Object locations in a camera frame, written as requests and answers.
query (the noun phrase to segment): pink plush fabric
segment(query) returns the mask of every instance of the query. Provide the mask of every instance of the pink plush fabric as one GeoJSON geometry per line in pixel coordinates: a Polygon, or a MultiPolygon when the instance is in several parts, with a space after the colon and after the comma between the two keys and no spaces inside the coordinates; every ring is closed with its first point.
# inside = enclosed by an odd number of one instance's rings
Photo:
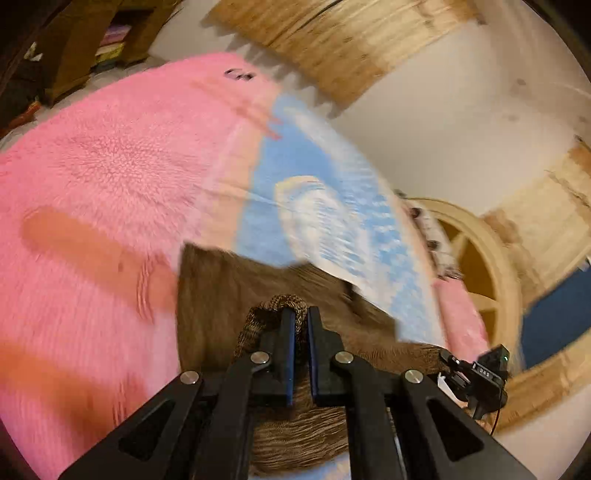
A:
{"type": "Polygon", "coordinates": [[[450,352],[467,362],[489,349],[484,322],[462,280],[438,278],[434,285],[450,352]]]}
{"type": "MultiPolygon", "coordinates": [[[[140,254],[162,252],[176,270],[183,241],[200,235],[233,139],[252,124],[199,84],[240,67],[239,57],[215,54],[133,75],[0,156],[0,359],[3,369],[22,371],[0,382],[0,417],[42,480],[56,479],[100,439],[59,399],[47,401],[44,388],[58,378],[87,388],[90,409],[98,395],[128,415],[177,374],[176,333],[173,314],[142,322],[67,264],[32,253],[22,221],[50,206],[140,254]]],[[[240,85],[250,99],[277,94],[272,82],[251,83],[240,85]]]]}

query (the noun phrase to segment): brown knit fabric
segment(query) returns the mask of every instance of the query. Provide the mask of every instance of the brown knit fabric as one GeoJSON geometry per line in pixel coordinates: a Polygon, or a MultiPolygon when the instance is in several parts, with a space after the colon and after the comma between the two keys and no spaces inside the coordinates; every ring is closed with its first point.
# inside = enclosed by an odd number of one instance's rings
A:
{"type": "MultiPolygon", "coordinates": [[[[376,368],[426,374],[444,369],[431,345],[395,340],[394,320],[352,286],[311,264],[273,268],[228,252],[186,245],[178,285],[177,337],[183,369],[226,369],[234,353],[256,349],[259,335],[279,325],[284,306],[296,311],[305,343],[305,312],[317,305],[326,329],[376,368]]],[[[297,353],[294,407],[264,411],[255,429],[251,471],[276,474],[319,465],[347,450],[342,408],[315,408],[302,352],[297,353]]]]}

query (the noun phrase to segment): black mechanical device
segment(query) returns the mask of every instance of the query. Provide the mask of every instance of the black mechanical device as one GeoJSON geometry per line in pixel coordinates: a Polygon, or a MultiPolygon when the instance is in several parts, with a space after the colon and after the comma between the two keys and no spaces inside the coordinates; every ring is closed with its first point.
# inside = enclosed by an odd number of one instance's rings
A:
{"type": "MultiPolygon", "coordinates": [[[[312,397],[319,407],[346,409],[352,480],[535,479],[439,389],[437,378],[376,370],[324,330],[317,307],[309,308],[307,327],[312,397]]],[[[226,372],[183,372],[60,480],[246,479],[255,409],[293,402],[294,351],[295,314],[284,309],[259,351],[226,372]]],[[[506,401],[505,352],[468,364],[441,351],[452,372],[447,383],[478,414],[506,401]]]]}

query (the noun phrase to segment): silver screw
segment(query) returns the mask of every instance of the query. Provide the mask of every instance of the silver screw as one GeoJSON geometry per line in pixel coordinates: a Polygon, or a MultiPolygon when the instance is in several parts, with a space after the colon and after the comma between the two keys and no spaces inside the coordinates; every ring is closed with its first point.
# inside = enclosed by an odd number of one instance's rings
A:
{"type": "Polygon", "coordinates": [[[271,357],[267,352],[254,352],[251,355],[251,362],[257,365],[264,365],[266,364],[271,357]]]}
{"type": "Polygon", "coordinates": [[[185,385],[193,385],[194,383],[197,383],[197,380],[199,380],[199,374],[193,370],[187,370],[186,372],[181,373],[181,382],[185,385]]]}
{"type": "Polygon", "coordinates": [[[340,364],[349,364],[353,361],[353,358],[355,357],[349,352],[339,352],[335,355],[335,360],[340,364]]]}
{"type": "Polygon", "coordinates": [[[423,374],[418,370],[408,370],[404,378],[410,383],[420,383],[423,381],[423,374]]]}

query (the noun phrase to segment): pink sleeve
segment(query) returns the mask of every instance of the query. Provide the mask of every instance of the pink sleeve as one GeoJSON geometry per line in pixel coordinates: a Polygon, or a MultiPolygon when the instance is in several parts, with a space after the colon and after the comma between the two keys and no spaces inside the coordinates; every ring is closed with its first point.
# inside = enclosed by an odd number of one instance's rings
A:
{"type": "Polygon", "coordinates": [[[438,278],[434,284],[450,352],[468,362],[489,350],[482,317],[462,280],[438,278]]]}

